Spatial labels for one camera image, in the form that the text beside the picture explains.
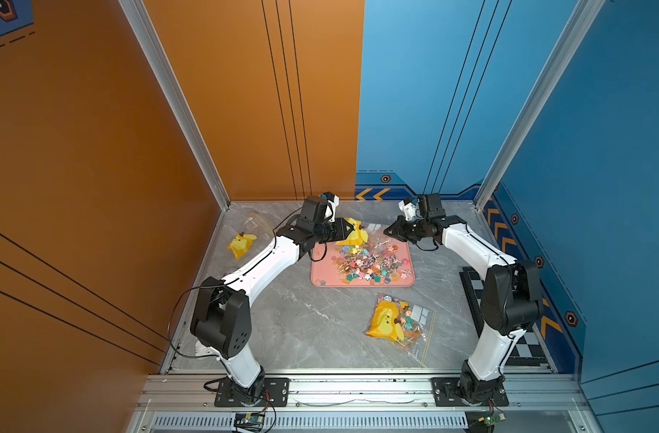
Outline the clear ziploc bag with candies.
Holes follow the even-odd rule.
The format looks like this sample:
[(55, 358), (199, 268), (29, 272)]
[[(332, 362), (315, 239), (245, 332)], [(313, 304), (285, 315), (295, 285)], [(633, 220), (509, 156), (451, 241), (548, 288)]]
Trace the clear ziploc bag with candies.
[(237, 261), (247, 260), (262, 252), (275, 238), (273, 225), (257, 211), (249, 211), (231, 239), (227, 249)]

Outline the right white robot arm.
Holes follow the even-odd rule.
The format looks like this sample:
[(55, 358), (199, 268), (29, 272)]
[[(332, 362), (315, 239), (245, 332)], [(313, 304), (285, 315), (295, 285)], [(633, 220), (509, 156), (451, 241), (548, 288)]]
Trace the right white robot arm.
[(515, 346), (544, 315), (538, 269), (488, 243), (459, 216), (449, 216), (437, 193), (402, 200), (399, 209), (385, 235), (414, 245), (430, 238), (435, 248), (456, 253), (484, 279), (479, 304), (484, 325), (455, 394), (469, 405), (487, 403), (504, 390), (504, 368)]

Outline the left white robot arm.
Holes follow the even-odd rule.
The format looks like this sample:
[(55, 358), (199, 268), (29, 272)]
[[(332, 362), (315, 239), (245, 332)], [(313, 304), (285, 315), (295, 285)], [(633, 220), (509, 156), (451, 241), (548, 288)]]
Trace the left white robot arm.
[(230, 391), (245, 405), (258, 403), (265, 393), (264, 368), (248, 345), (251, 306), (277, 276), (311, 254), (316, 245), (349, 237), (354, 228), (337, 216), (339, 205), (340, 198), (331, 192), (307, 197), (258, 255), (232, 274), (209, 277), (197, 288), (190, 332), (221, 362)]

